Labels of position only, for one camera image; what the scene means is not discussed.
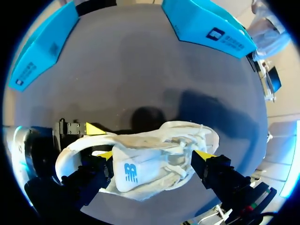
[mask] logo on blue pad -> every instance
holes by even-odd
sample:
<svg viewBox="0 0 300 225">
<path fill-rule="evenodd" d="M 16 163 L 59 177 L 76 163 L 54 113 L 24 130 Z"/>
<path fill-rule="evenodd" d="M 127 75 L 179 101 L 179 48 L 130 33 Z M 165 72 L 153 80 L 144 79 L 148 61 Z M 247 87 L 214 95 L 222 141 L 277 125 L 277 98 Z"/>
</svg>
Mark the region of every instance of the logo on blue pad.
<svg viewBox="0 0 300 225">
<path fill-rule="evenodd" d="M 136 174 L 136 166 L 134 164 L 125 163 L 124 165 L 126 181 L 131 181 L 137 183 L 137 174 Z"/>
</svg>

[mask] shoelace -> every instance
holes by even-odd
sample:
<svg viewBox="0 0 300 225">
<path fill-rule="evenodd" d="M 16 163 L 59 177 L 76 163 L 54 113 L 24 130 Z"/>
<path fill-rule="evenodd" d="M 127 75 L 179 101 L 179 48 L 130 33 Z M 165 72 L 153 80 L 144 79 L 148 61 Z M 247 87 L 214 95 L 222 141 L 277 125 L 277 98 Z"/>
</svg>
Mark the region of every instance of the shoelace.
<svg viewBox="0 0 300 225">
<path fill-rule="evenodd" d="M 166 188 L 165 190 L 173 190 L 173 189 L 183 186 L 191 179 L 191 177 L 195 173 L 195 172 L 193 172 L 194 169 L 190 165 L 192 151 L 193 150 L 206 150 L 205 134 L 202 133 L 202 128 L 203 128 L 203 125 L 201 125 L 201 127 L 199 128 L 199 132 L 196 135 L 186 135 L 184 137 L 179 136 L 179 138 L 180 138 L 179 146 L 181 146 L 184 149 L 184 152 L 185 152 L 184 159 L 185 160 L 181 166 L 178 166 L 178 165 L 174 166 L 174 165 L 170 165 L 169 163 L 166 163 L 165 169 L 167 171 L 177 173 L 178 175 L 180 175 L 180 177 L 174 182 L 173 185 Z"/>
</svg>

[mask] white sneaker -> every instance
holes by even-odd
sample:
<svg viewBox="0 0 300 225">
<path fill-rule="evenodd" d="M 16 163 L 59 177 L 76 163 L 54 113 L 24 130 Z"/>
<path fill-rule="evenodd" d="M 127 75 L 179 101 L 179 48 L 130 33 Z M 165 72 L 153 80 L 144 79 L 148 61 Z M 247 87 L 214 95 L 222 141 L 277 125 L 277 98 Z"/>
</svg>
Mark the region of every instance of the white sneaker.
<svg viewBox="0 0 300 225">
<path fill-rule="evenodd" d="M 77 170 L 79 151 L 91 146 L 113 145 L 114 177 L 101 192 L 121 195 L 139 201 L 187 183 L 194 170 L 193 150 L 213 154 L 219 136 L 203 125 L 170 121 L 160 129 L 134 135 L 97 135 L 80 138 L 59 155 L 55 169 L 61 179 Z"/>
</svg>

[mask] shoe lace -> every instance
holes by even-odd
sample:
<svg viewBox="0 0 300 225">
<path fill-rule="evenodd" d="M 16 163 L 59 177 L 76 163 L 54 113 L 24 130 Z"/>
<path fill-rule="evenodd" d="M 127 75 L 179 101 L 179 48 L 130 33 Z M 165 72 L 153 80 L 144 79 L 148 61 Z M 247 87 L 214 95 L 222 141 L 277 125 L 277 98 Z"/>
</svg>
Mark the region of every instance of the shoe lace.
<svg viewBox="0 0 300 225">
<path fill-rule="evenodd" d="M 171 165 L 168 161 L 168 156 L 172 155 L 172 150 L 168 150 L 164 169 L 169 172 L 173 172 L 174 174 L 178 174 L 179 178 L 165 190 L 173 190 L 183 186 L 191 179 L 191 177 L 195 173 L 194 169 L 191 166 L 192 151 L 202 150 L 207 152 L 205 134 L 202 132 L 202 128 L 203 125 L 201 125 L 201 127 L 199 128 L 199 132 L 196 135 L 183 135 L 177 137 L 179 138 L 179 146 L 183 148 L 184 152 L 183 164 Z"/>
</svg>

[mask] black frame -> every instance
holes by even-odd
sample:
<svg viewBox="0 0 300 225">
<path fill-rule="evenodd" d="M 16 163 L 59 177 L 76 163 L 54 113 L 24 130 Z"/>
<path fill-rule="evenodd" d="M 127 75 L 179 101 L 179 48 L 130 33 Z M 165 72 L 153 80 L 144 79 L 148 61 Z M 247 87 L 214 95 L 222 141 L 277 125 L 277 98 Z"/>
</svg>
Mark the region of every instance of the black frame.
<svg viewBox="0 0 300 225">
<path fill-rule="evenodd" d="M 1 60 L 2 69 L 2 88 L 1 95 L 4 96 L 4 88 L 7 80 L 9 67 L 12 63 L 13 56 L 17 50 L 21 38 L 26 33 L 32 22 L 37 16 L 48 6 L 50 0 L 31 0 L 31 1 L 4 1 L 2 2 L 1 28 L 2 28 L 2 48 L 1 53 L 3 59 Z M 271 1 L 271 9 L 283 22 L 287 30 L 290 32 L 293 41 L 300 44 L 300 30 L 297 20 L 294 19 L 298 14 L 298 8 L 293 5 L 294 1 Z M 22 195 L 8 161 L 4 143 L 1 145 L 1 183 L 2 188 L 2 221 L 4 224 L 19 223 L 35 223 L 44 224 L 46 221 L 41 220 L 33 207 L 29 206 L 28 202 Z M 284 224 L 286 218 L 298 219 L 297 209 L 300 208 L 300 182 L 296 185 L 294 192 L 290 198 L 285 202 L 282 209 L 279 211 L 275 220 L 270 224 Z"/>
</svg>

